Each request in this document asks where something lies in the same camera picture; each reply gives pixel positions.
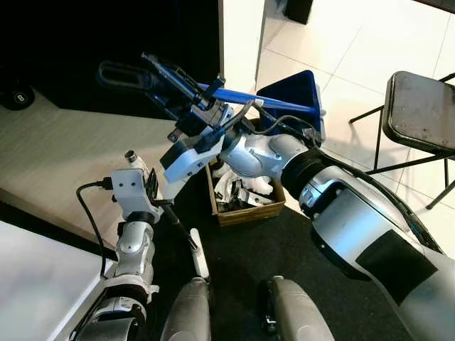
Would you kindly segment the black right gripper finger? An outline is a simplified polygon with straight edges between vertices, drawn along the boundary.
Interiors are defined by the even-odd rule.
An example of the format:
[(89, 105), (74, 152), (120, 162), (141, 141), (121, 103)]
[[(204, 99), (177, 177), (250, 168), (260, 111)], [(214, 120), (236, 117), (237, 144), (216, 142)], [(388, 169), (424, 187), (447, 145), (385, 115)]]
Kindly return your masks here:
[(219, 72), (215, 79), (205, 84), (204, 82), (198, 82), (192, 78), (188, 72), (181, 68), (178, 68), (178, 76), (182, 82), (183, 87), (186, 89), (185, 93), (192, 100), (209, 100), (214, 98), (215, 91), (219, 88), (224, 87), (225, 77)]
[(188, 117), (193, 110), (203, 109), (202, 89), (179, 67), (150, 70), (151, 88), (147, 95), (171, 118)]

